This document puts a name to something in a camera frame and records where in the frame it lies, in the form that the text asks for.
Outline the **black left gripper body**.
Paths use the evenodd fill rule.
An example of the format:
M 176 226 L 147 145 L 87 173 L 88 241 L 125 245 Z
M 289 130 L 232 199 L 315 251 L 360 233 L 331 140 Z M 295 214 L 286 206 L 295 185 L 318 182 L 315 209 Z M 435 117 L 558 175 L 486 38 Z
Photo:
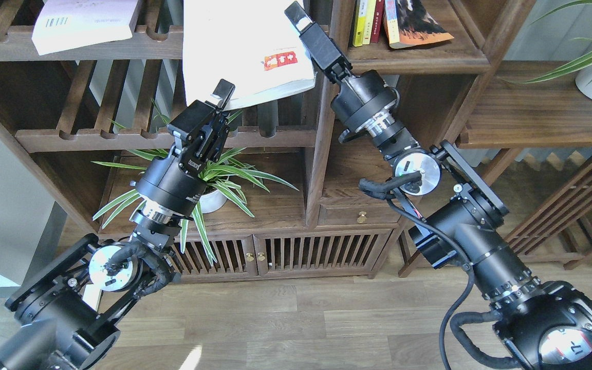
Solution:
M 183 171 L 198 175 L 207 161 L 220 158 L 229 133 L 228 115 L 212 103 L 196 100 L 167 124 L 175 138 L 171 154 Z

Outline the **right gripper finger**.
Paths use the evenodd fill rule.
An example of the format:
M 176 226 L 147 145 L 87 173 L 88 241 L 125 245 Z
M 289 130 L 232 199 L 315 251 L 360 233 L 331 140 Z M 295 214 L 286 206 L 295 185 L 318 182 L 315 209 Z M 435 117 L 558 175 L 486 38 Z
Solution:
M 305 33 L 306 29 L 314 24 L 299 2 L 292 2 L 285 10 L 285 15 L 299 34 Z

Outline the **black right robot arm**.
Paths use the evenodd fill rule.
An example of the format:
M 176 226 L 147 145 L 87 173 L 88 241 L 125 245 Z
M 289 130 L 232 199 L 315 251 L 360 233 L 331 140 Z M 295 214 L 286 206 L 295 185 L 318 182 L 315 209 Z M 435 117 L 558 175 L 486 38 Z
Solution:
M 352 64 L 298 2 L 285 12 L 314 63 L 339 94 L 331 107 L 344 124 L 341 143 L 370 135 L 393 169 L 387 182 L 360 180 L 364 194 L 387 201 L 413 221 L 409 234 L 434 268 L 462 268 L 467 287 L 439 330 L 450 368 L 446 329 L 475 361 L 490 368 L 592 369 L 592 300 L 570 283 L 542 283 L 496 231 L 508 209 L 448 141 L 429 150 L 392 108 L 397 92 Z

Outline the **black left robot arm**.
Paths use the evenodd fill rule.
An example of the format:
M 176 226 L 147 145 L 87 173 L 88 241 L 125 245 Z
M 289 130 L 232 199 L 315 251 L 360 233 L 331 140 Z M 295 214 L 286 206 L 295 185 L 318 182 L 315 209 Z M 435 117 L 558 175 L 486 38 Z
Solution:
M 168 124 L 171 150 L 135 185 L 145 203 L 129 240 L 85 235 L 7 300 L 21 327 L 0 345 L 0 369 L 91 368 L 120 337 L 118 321 L 179 276 L 168 255 L 180 221 L 199 209 L 200 174 L 221 156 L 234 90 L 222 79 L 208 101 L 193 101 Z

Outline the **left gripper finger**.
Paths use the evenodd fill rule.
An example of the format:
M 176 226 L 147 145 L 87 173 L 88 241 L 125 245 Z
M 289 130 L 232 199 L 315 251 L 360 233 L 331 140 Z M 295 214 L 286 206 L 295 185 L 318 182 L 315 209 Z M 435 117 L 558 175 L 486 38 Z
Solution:
M 235 85 L 225 79 L 220 79 L 216 88 L 211 93 L 210 103 L 218 110 L 227 110 L 227 105 L 235 91 Z

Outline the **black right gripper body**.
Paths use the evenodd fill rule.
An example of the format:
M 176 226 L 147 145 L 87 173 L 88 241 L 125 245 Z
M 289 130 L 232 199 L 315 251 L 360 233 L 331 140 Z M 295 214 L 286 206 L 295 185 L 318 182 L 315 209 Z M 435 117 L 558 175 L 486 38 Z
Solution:
M 314 62 L 332 83 L 340 84 L 352 75 L 352 64 L 319 24 L 309 24 L 299 37 Z

